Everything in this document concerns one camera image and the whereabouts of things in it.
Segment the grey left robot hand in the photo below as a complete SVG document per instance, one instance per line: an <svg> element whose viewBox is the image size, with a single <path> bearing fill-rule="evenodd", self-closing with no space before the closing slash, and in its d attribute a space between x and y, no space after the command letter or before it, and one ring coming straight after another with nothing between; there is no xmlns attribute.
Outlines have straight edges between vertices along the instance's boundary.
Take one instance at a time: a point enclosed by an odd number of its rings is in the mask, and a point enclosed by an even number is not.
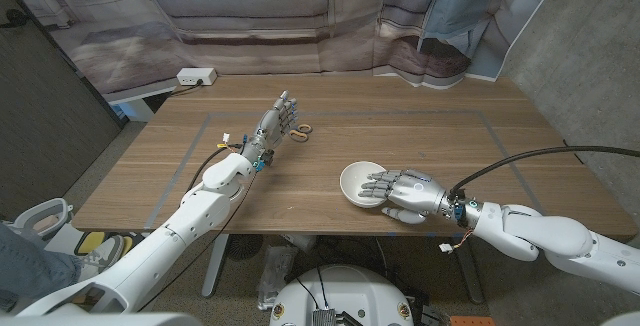
<svg viewBox="0 0 640 326"><path fill-rule="evenodd" d="M266 151L274 150L297 121L297 101L285 90L258 122L241 155L256 162Z"/></svg>

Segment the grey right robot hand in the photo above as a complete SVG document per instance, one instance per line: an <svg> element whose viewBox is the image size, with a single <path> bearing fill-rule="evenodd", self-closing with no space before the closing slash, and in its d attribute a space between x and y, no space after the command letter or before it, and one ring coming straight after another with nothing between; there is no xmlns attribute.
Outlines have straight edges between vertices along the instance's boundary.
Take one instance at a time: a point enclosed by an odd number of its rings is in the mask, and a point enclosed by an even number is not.
<svg viewBox="0 0 640 326"><path fill-rule="evenodd" d="M384 207L387 216L407 224L420 224L428 214L454 217L447 191L431 176L417 170L390 170L372 173L361 185L360 197L389 200L398 208Z"/></svg>

